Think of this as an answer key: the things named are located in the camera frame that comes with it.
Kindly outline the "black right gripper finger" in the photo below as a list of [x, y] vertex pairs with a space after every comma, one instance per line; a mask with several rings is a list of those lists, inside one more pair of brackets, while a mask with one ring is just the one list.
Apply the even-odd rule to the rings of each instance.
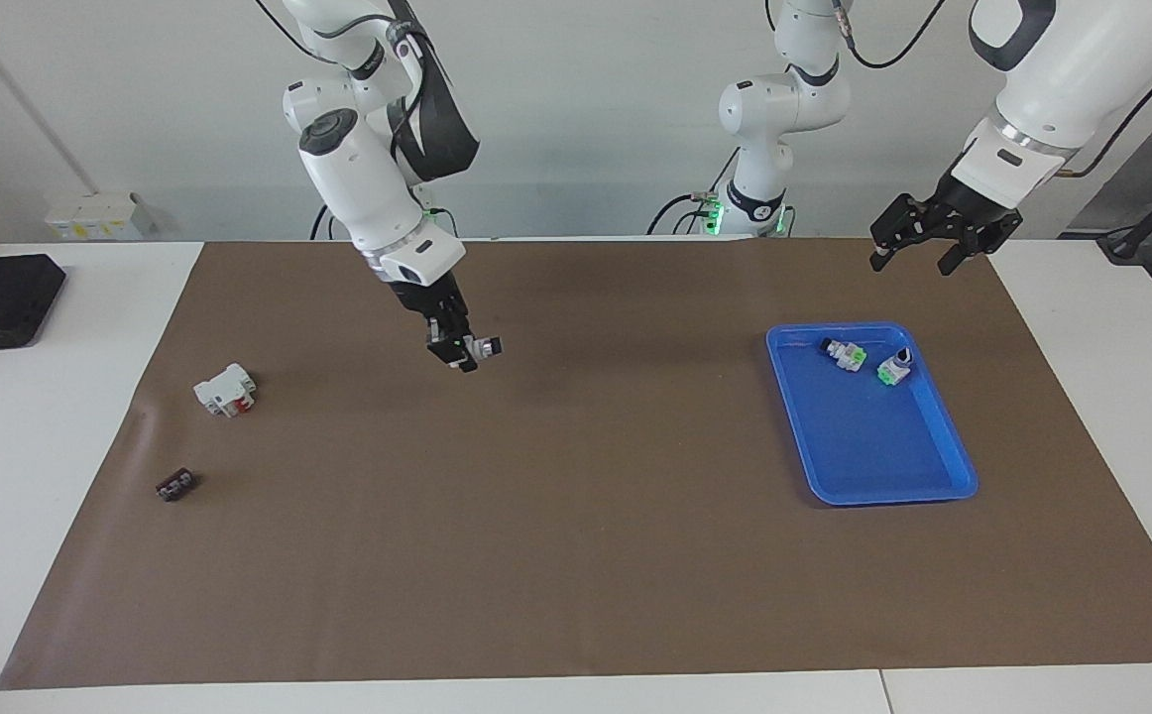
[[446, 316], [446, 365], [462, 372], [472, 372], [478, 367], [475, 356], [475, 334], [469, 325], [468, 313], [462, 307], [449, 307]]
[[429, 316], [427, 321], [427, 351], [434, 354], [445, 365], [458, 365], [461, 363], [461, 320], [457, 316], [440, 313], [440, 316]]

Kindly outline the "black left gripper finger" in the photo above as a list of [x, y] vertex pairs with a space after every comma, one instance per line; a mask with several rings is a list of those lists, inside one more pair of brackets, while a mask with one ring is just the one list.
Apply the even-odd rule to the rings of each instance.
[[870, 226], [874, 248], [869, 263], [877, 273], [888, 266], [899, 250], [924, 243], [925, 230], [920, 217], [920, 204], [910, 193], [899, 193], [889, 206], [876, 217]]
[[952, 276], [952, 273], [970, 258], [992, 255], [1003, 243], [1005, 231], [965, 231], [965, 235], [954, 241], [952, 248], [937, 263], [939, 273], [943, 278]]

